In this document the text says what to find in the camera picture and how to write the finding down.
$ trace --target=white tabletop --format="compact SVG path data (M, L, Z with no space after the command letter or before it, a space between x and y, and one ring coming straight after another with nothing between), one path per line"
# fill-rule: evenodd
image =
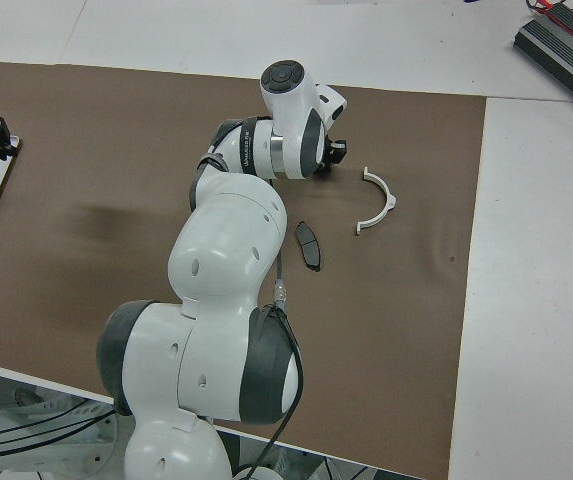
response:
M450 478L568 479L573 99L511 47L531 18L522 0L0 0L0 61L257 78L296 58L324 83L495 97Z

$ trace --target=white robot link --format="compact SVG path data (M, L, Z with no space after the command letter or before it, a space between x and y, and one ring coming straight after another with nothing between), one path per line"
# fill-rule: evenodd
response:
M273 118L224 122L199 164L193 213L168 262L182 304L126 303L99 341L115 409L136 420L128 480L230 480L211 419L287 421L301 396L301 358L280 280L278 306L258 307L286 231L284 204L262 179L305 178L338 163L345 142L326 133L346 100L294 61L266 69L261 90ZM235 478L281 478L257 467Z

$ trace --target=brown cardboard surface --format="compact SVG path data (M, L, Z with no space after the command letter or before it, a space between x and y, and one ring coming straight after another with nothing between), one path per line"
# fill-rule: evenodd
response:
M338 90L349 106L331 133L348 140L344 162L275 183L306 375L281 440L446 479L484 99ZM105 319L128 300L176 301L166 262L197 161L221 120L265 112L251 80L0 64L0 115L23 140L0 198L0 366L104 393ZM364 166L398 204L356 236L384 204ZM319 273L295 239L302 220Z

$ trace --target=brown board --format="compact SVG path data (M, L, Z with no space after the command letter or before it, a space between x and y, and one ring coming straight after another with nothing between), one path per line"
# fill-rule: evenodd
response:
M281 440L445 480L485 102L338 90L348 109L331 136L348 140L343 163L275 183L305 368ZM0 64L0 115L23 140L0 197L0 366L105 393L105 319L129 300L176 302L166 264L197 162L221 120L258 114L253 80ZM384 205L364 166L398 203L356 236ZM295 238L302 220L321 246L319 273Z

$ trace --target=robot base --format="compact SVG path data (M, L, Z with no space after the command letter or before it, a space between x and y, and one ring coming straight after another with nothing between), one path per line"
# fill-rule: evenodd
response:
M250 468L242 470L237 475L235 475L233 480L243 480L246 478L246 475L248 475L248 472L250 472ZM283 480L277 472L264 467L258 467L257 470L255 470L255 473L253 473L253 476L250 478L251 480Z

